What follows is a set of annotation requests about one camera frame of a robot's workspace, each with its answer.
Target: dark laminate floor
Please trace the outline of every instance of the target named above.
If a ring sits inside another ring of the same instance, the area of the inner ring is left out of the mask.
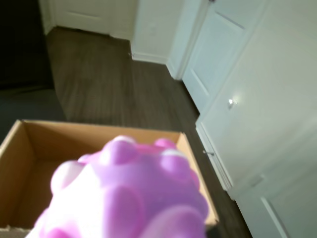
[[[48,48],[56,92],[69,121],[185,132],[220,218],[209,237],[251,237],[202,153],[194,104],[165,65],[133,61],[128,41],[63,28],[50,32]]]

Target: white door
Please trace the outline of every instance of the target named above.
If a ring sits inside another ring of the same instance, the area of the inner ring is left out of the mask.
[[[236,199],[253,238],[317,237],[316,128],[311,134]]]
[[[97,33],[110,32],[109,0],[55,0],[56,24]]]
[[[265,0],[216,0],[209,5],[183,81],[201,112],[221,88],[254,28]]]

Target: cardboard box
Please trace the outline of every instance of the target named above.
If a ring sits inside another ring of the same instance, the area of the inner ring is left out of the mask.
[[[93,153],[118,135],[140,143],[168,138],[177,144],[201,181],[209,204],[207,226],[217,221],[213,202],[199,171],[186,135],[180,132],[44,121],[17,121],[0,147],[0,237],[24,237],[52,198],[50,181],[64,161]]]

